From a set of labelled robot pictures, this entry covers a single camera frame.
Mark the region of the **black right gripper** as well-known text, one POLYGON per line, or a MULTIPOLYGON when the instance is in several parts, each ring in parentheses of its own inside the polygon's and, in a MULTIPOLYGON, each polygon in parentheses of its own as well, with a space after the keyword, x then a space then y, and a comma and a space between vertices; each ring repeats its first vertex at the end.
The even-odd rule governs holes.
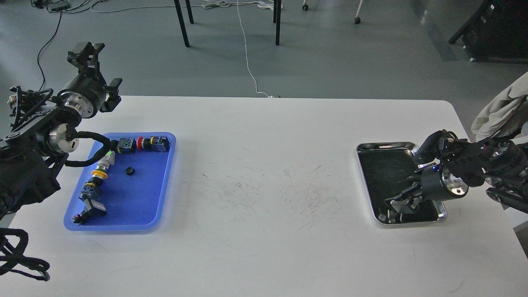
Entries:
POLYGON ((417 214, 421 201, 447 201, 466 196, 469 186, 443 165, 422 168, 420 184, 412 184, 384 201, 398 214, 417 214))

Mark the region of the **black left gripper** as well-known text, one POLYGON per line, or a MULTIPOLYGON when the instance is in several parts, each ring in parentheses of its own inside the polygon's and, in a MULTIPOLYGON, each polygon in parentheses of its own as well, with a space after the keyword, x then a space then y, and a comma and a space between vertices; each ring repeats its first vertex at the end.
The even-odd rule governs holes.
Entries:
POLYGON ((104 43, 79 42, 68 52, 67 60, 78 69, 78 75, 64 86, 58 98, 65 106, 75 109, 81 118, 92 118, 98 111, 112 112, 121 102, 119 86, 123 79, 114 78, 106 86, 98 60, 102 49, 104 43))

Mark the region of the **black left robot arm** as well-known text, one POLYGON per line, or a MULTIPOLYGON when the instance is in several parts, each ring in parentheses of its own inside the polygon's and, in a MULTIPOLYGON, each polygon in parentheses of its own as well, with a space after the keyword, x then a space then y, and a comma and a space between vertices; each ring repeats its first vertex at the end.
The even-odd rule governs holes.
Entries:
POLYGON ((77 131, 81 120, 113 111, 121 78, 106 83, 98 55, 104 43, 80 42, 67 60, 77 75, 54 94, 13 86, 8 100, 14 122, 1 139, 1 216, 40 203, 60 190, 62 167, 88 167, 112 147, 101 134, 77 131))

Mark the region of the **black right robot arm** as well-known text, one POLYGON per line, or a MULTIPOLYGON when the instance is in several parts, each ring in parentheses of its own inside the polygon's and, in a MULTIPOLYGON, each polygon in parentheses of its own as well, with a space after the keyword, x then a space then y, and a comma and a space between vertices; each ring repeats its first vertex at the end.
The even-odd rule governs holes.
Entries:
POLYGON ((464 197, 469 188, 489 184, 492 200, 527 212, 527 144, 507 137, 487 137, 471 143, 448 130, 429 135, 413 156, 421 168, 408 177, 411 186, 386 198, 386 219, 398 221, 416 214, 426 201, 464 197))

